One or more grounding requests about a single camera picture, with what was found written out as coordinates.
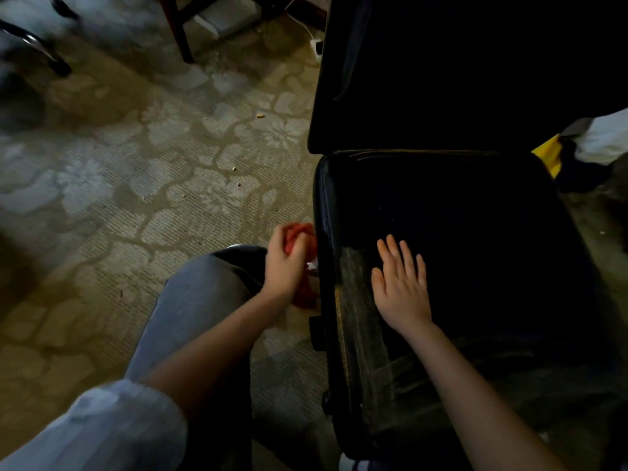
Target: yellow object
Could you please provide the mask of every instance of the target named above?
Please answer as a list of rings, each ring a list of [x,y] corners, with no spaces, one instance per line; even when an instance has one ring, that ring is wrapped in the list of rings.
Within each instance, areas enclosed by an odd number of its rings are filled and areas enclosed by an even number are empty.
[[[543,161],[554,178],[560,172],[560,151],[563,148],[558,141],[558,136],[559,134],[554,135],[549,141],[532,150],[532,153]]]

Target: person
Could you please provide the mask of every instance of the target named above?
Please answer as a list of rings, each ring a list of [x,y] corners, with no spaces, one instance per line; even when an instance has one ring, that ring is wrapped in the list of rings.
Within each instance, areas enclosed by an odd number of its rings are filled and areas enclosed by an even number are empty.
[[[249,352],[290,304],[307,235],[231,247],[187,262],[166,283],[123,380],[91,389],[0,470],[251,469]],[[375,304],[412,346],[476,471],[563,465],[431,321],[425,263],[379,240]]]

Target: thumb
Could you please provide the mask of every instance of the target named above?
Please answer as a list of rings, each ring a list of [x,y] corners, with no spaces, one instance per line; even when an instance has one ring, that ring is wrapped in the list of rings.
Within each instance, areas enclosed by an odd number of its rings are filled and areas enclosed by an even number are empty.
[[[386,282],[380,268],[373,268],[371,272],[371,285],[373,286],[373,296],[382,297],[386,294]]]
[[[300,233],[294,242],[292,253],[288,257],[288,261],[295,262],[301,266],[305,266],[305,255],[308,251],[308,244],[310,243],[310,237],[305,233]]]

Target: white cable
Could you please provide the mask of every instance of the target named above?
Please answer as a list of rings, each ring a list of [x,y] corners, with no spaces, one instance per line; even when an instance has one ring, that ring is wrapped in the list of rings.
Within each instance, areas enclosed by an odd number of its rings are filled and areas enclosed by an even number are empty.
[[[308,32],[308,34],[310,35],[310,38],[314,39],[314,35],[312,34],[312,31],[310,31],[310,28],[308,28],[307,26],[304,25],[304,23],[301,23],[299,20],[297,20],[294,16],[292,16],[290,13],[288,13],[288,8],[290,8],[290,5],[292,5],[292,3],[294,3],[294,0],[291,0],[290,3],[288,3],[286,5],[286,7],[283,9],[286,12],[286,15],[290,16],[293,21],[296,21],[297,23],[299,23],[301,26],[303,26],[305,28],[305,30]]]

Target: person's left hand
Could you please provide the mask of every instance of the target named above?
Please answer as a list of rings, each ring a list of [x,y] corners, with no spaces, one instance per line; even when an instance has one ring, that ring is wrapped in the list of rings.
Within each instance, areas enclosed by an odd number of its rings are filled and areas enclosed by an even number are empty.
[[[285,300],[286,305],[292,302],[296,287],[301,281],[305,270],[305,253],[310,241],[310,237],[301,233],[294,243],[292,253],[284,253],[287,229],[296,224],[298,223],[287,223],[275,227],[266,254],[266,278],[262,293]]]

